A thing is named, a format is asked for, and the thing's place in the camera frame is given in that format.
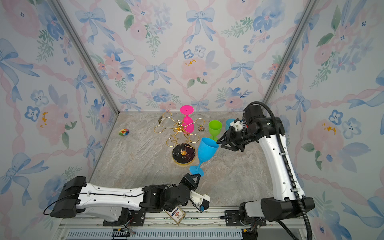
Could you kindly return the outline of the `light blue wine glass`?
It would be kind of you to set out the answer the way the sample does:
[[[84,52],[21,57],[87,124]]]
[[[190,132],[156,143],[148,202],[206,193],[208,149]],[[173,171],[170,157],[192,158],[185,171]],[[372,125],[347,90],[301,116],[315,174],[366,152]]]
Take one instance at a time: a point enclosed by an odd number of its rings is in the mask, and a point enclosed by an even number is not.
[[[229,129],[229,127],[231,126],[231,123],[233,123],[234,120],[235,120],[235,119],[228,119],[228,120],[226,121],[226,130]]]

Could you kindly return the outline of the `green wine glass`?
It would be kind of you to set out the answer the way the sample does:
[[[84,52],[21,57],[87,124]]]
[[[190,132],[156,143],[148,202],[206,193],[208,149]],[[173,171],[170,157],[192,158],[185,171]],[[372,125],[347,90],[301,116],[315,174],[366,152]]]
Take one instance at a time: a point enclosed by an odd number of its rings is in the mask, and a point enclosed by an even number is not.
[[[221,133],[222,130],[222,123],[218,120],[212,120],[209,122],[209,133],[210,133],[210,139],[214,140],[215,142],[219,139],[218,135]]]

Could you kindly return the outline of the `cyan wine glass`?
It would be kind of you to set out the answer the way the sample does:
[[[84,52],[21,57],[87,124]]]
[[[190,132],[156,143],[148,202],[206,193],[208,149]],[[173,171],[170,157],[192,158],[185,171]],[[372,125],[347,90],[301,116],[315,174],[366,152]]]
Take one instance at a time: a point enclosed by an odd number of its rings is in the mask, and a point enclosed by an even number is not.
[[[204,176],[204,171],[201,168],[201,165],[209,160],[211,160],[216,154],[219,145],[210,138],[202,138],[199,148],[198,148],[198,159],[199,164],[197,166],[190,167],[190,173],[192,175],[200,174],[201,177]]]

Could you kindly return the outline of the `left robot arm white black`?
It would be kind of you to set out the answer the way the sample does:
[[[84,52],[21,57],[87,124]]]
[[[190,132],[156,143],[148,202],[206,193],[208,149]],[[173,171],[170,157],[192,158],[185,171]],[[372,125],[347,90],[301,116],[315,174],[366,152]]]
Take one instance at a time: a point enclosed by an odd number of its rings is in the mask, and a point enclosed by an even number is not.
[[[109,208],[129,211],[145,210],[148,213],[172,211],[186,206],[191,194],[198,188],[200,174],[185,174],[177,185],[150,185],[143,188],[118,189],[96,186],[78,176],[65,183],[58,199],[47,206],[53,218],[74,218],[78,214],[94,214],[109,222],[118,216]]]

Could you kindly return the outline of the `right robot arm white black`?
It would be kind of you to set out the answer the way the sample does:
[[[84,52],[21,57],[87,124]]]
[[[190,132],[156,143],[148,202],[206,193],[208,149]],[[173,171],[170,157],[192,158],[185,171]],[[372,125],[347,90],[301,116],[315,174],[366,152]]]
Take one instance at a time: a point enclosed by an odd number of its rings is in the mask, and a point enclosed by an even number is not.
[[[278,223],[292,239],[296,236],[283,220],[302,217],[307,239],[313,239],[308,212],[315,208],[314,199],[307,197],[295,175],[286,145],[286,131],[282,121],[262,102],[252,102],[218,140],[221,148],[244,152],[246,145],[258,143],[266,157],[272,177],[274,195],[260,201],[241,203],[238,213],[224,218],[238,221],[245,228],[243,236],[257,239],[258,228],[267,222]]]

